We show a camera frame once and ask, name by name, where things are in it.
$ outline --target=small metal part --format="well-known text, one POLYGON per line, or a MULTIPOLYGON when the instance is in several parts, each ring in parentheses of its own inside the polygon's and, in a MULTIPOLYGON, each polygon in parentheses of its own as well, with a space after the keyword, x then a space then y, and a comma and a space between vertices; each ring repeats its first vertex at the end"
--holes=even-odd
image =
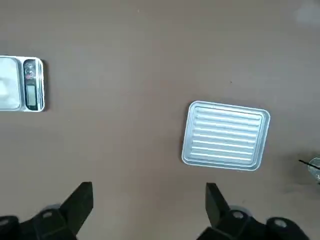
POLYGON ((286 222, 283 221, 282 219, 276 219, 274 220, 274 223, 282 228, 285 228, 287 226, 286 222))
POLYGON ((320 157, 317 156, 310 160, 308 164, 308 171, 314 178, 320 182, 320 157))
POLYGON ((240 212, 240 211, 235 211, 233 213, 233 216, 236 218, 236 219, 242 219, 244 217, 244 215, 240 212))
POLYGON ((52 212, 51 211, 47 211, 45 212, 42 217, 45 219, 45 218, 50 218, 52 216, 52 212))

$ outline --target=aluminum tray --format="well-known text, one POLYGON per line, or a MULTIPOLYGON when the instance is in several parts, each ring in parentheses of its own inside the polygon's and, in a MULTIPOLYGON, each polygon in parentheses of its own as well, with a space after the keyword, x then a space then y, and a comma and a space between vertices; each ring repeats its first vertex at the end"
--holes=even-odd
POLYGON ((188 111, 182 160, 188 165, 259 168, 270 114, 263 109, 194 101, 188 111))

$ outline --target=metal screw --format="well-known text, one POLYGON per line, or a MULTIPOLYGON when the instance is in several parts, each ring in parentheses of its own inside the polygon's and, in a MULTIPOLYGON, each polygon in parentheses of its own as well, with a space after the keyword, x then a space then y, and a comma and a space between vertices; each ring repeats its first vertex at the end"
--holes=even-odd
POLYGON ((244 215, 243 215, 241 212, 239 212, 239 211, 235 211, 235 212, 233 213, 233 216, 234 216, 236 219, 242 219, 242 218, 244 217, 244 215))
POLYGON ((52 216, 52 212, 50 212, 50 211, 47 211, 47 212, 45 212, 43 215, 42 215, 42 217, 45 219, 45 218, 49 218, 49 217, 51 217, 52 216))
POLYGON ((9 223, 8 219, 3 219, 2 221, 0 221, 0 226, 6 225, 9 223))
POLYGON ((286 222, 283 221, 282 219, 276 219, 274 220, 274 223, 282 228, 285 228, 287 226, 286 222))

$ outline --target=digital scale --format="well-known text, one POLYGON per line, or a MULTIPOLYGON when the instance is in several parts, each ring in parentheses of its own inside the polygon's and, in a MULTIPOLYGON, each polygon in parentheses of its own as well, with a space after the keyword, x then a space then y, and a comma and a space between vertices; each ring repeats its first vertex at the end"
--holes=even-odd
POLYGON ((36 57, 0 55, 0 111, 45 108, 44 66, 36 57))

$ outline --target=brown table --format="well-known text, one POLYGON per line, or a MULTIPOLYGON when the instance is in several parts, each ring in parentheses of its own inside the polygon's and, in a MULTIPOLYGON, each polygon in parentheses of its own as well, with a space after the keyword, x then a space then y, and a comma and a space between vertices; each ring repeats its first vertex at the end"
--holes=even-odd
POLYGON ((319 236, 320 5, 302 0, 10 0, 0 53, 48 66, 48 110, 0 113, 0 213, 25 220, 93 181, 79 238, 195 239, 205 183, 319 236), (263 108, 255 172, 180 159, 194 100, 263 108))

